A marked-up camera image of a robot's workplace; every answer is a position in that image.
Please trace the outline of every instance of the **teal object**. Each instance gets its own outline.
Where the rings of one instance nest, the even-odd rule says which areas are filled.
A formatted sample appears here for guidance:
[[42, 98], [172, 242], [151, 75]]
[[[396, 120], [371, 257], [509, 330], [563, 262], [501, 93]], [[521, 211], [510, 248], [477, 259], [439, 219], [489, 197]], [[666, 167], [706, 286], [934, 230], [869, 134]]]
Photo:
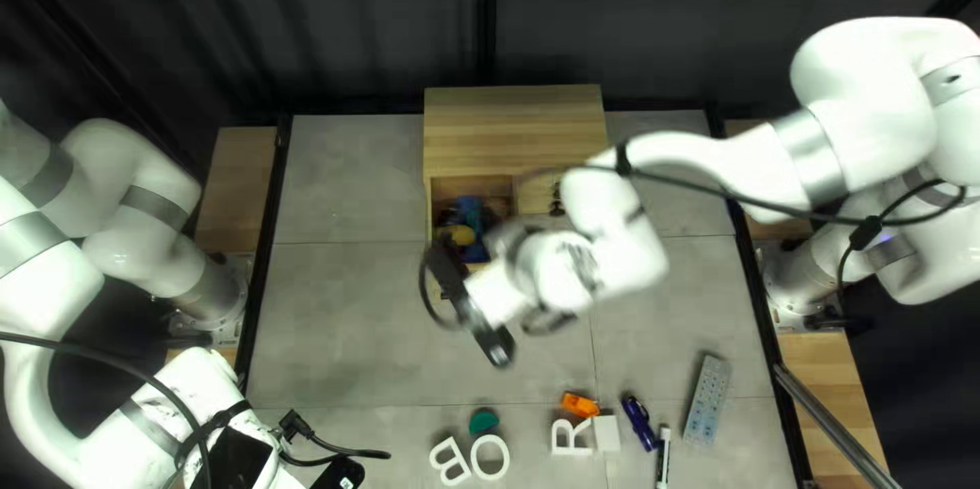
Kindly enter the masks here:
[[470, 419], [470, 435], [493, 429], [498, 424], [500, 424], [500, 420], [497, 419], [496, 414], [489, 410], [481, 410]]

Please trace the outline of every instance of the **gray remote control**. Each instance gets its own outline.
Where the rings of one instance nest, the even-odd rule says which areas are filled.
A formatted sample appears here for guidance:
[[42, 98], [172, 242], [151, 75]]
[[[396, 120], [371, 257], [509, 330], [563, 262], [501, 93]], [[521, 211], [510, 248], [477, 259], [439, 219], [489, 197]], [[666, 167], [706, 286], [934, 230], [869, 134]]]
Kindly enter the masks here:
[[704, 356], [698, 387], [694, 390], [691, 410], [684, 426], [685, 442], [701, 447], [715, 443], [718, 415], [721, 413], [730, 376], [731, 366], [727, 361], [710, 355]]

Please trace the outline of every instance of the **white letter block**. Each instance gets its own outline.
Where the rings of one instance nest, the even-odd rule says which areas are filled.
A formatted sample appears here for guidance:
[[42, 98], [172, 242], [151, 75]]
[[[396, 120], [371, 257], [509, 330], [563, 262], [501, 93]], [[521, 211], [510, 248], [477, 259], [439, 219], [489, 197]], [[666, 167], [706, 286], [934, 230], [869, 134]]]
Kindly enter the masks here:
[[[445, 462], [439, 462], [439, 459], [437, 458], [439, 453], [442, 453], [446, 449], [453, 450], [453, 458], [450, 458]], [[429, 453], [429, 463], [432, 464], [432, 467], [435, 468], [435, 470], [439, 470], [439, 478], [442, 479], [442, 484], [447, 487], [459, 485], [459, 483], [463, 483], [464, 481], [470, 479], [470, 476], [472, 475], [470, 467], [467, 466], [467, 461], [462, 457], [462, 453], [459, 451], [459, 445], [456, 444], [456, 440], [452, 437], [447, 438], [445, 441], [432, 448], [432, 451]], [[456, 464], [459, 464], [459, 466], [462, 468], [462, 473], [456, 477], [448, 477], [447, 473]]]
[[[568, 455], [573, 457], [588, 457], [591, 455], [592, 449], [588, 447], [575, 446], [575, 436], [591, 425], [592, 419], [585, 420], [574, 428], [571, 427], [571, 422], [569, 420], [555, 420], [555, 423], [552, 424], [552, 455]], [[559, 429], [564, 429], [567, 433], [569, 433], [569, 445], [566, 447], [557, 444], [557, 431]]]
[[603, 453], [619, 452], [619, 424], [616, 417], [608, 414], [605, 417], [594, 417], [592, 427], [596, 431], [596, 447]]
[[[480, 446], [486, 443], [492, 443], [496, 445], [497, 447], [500, 448], [501, 454], [504, 455], [504, 465], [501, 466], [500, 469], [495, 471], [494, 473], [484, 472], [483, 469], [480, 467], [480, 462], [476, 459], [476, 450], [479, 449]], [[504, 443], [504, 440], [501, 439], [500, 436], [488, 433], [480, 437], [473, 443], [473, 448], [470, 449], [470, 463], [473, 465], [473, 471], [476, 472], [476, 475], [478, 477], [481, 477], [487, 481], [494, 481], [496, 479], [500, 479], [504, 477], [504, 474], [507, 473], [507, 469], [510, 468], [510, 449], [507, 448], [507, 443]]]

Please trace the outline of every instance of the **orange block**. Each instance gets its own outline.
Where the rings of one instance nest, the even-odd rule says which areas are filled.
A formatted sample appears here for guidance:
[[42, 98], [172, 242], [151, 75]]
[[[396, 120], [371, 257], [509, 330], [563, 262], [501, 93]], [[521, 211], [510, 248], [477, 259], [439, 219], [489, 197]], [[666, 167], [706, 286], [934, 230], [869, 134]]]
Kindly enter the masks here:
[[599, 415], [599, 405], [595, 401], [570, 393], [561, 397], [561, 407], [582, 419], [591, 419]]

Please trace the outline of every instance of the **blue pen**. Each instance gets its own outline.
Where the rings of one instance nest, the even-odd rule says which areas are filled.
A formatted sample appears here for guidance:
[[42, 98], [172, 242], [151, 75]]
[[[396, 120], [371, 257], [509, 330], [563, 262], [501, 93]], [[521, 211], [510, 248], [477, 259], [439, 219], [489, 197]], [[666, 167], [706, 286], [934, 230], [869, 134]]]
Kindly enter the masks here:
[[652, 453], [657, 447], [656, 436], [653, 428], [650, 427], [650, 414], [642, 403], [631, 395], [624, 396], [619, 403], [622, 404], [626, 416], [633, 424], [633, 431], [640, 438], [640, 444], [647, 453]]

